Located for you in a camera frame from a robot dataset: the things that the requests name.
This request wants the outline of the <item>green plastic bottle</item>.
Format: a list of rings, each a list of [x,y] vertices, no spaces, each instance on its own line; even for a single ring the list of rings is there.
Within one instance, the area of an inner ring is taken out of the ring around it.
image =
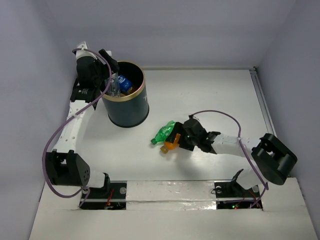
[[[166,138],[171,134],[176,122],[171,120],[165,126],[162,126],[154,138],[150,140],[153,145],[164,142]]]

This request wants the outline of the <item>orange bottle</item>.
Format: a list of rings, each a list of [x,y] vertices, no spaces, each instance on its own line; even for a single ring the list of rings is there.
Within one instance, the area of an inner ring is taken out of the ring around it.
[[[173,142],[165,141],[164,145],[160,148],[160,150],[164,153],[167,154],[169,151],[174,150],[179,146],[179,140],[180,140],[180,134],[177,133],[175,135],[175,138]]]
[[[128,96],[130,94],[133,94],[136,91],[136,88],[134,86],[131,86],[130,88],[128,88],[127,90],[123,89],[121,92]]]

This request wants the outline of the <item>blue label water bottle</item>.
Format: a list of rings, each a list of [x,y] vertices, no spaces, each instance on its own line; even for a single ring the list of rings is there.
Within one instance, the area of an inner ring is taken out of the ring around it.
[[[120,90],[123,92],[129,91],[132,87],[132,82],[123,75],[118,76],[118,82],[119,82]]]

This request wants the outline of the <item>clear plastic bottle white cap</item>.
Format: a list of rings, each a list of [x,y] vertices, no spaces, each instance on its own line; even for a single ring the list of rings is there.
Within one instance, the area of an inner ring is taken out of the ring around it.
[[[104,80],[105,87],[109,85],[107,88],[106,94],[111,97],[120,97],[121,95],[121,89],[120,89],[120,83],[119,83],[119,75],[118,73],[112,74],[111,77]]]

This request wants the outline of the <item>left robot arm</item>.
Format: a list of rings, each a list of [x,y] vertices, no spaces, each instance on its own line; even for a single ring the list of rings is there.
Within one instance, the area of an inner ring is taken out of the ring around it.
[[[46,144],[42,157],[45,179],[53,186],[93,188],[97,196],[110,194],[111,185],[106,173],[90,168],[81,156],[81,144],[88,123],[100,98],[109,88],[110,76],[117,71],[117,63],[101,49],[98,53],[81,43],[73,50],[77,76],[72,87],[65,123],[53,134],[56,144],[49,150]]]

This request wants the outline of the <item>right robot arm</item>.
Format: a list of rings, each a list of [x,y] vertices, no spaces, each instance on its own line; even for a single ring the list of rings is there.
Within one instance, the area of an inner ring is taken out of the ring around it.
[[[273,134],[266,133],[260,138],[230,136],[206,131],[195,118],[184,123],[176,122],[161,150],[167,153],[177,147],[246,158],[250,167],[240,169],[230,183],[230,190],[235,196],[242,196],[259,184],[282,186],[298,161],[297,156]]]

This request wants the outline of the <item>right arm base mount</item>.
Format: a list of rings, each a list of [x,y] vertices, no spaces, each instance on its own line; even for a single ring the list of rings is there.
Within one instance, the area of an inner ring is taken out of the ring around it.
[[[218,210],[262,209],[259,200],[260,189],[257,185],[244,189],[237,182],[218,181],[210,192],[216,197]]]

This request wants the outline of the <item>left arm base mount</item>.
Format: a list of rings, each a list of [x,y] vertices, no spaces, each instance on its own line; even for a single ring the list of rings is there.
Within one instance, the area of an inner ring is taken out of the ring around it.
[[[82,193],[79,208],[82,210],[125,210],[126,209],[126,181],[111,181],[108,190],[104,188],[89,188],[89,195]]]

